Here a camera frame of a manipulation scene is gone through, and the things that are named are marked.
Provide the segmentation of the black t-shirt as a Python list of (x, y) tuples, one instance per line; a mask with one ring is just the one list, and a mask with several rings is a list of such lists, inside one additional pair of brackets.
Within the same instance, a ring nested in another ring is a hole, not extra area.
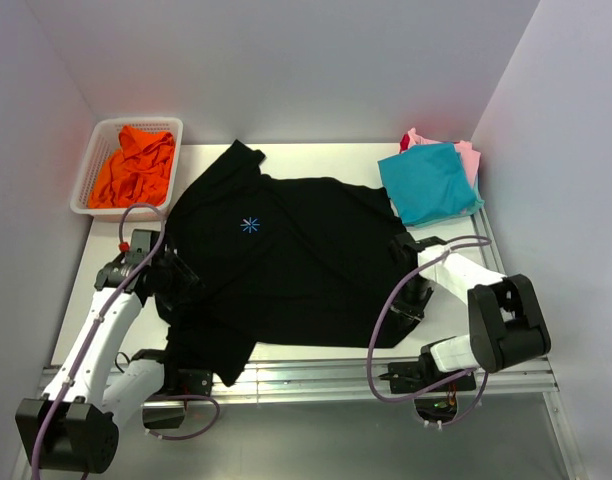
[(392, 348), (416, 326), (384, 304), (405, 275), (384, 189), (275, 179), (234, 142), (181, 195), (166, 232), (204, 287), (173, 310), (167, 359), (234, 384), (258, 343)]

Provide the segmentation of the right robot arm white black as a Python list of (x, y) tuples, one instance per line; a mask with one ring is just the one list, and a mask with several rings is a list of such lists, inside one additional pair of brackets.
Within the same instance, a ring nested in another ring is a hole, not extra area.
[(420, 272), (397, 293), (390, 312), (418, 325), (434, 286), (460, 300), (468, 312), (466, 335), (423, 346), (415, 361), (388, 365), (381, 378), (390, 382), (391, 392), (449, 392), (459, 386), (458, 378), (450, 381), (458, 371), (497, 373), (550, 352), (550, 334), (532, 282), (521, 274), (488, 270), (456, 252), (476, 240), (488, 241), (476, 236), (416, 240), (404, 233), (391, 242), (393, 259)]

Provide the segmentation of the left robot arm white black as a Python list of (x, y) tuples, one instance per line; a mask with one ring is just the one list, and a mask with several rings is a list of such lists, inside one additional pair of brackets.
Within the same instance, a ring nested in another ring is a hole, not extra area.
[(122, 253), (99, 271), (85, 323), (64, 364), (37, 399), (21, 401), (15, 422), (37, 479), (44, 469), (105, 472), (120, 431), (143, 403), (201, 401), (207, 389), (183, 390), (183, 371), (160, 350), (142, 350), (108, 379), (125, 335), (146, 301), (177, 304), (200, 280), (172, 251)]

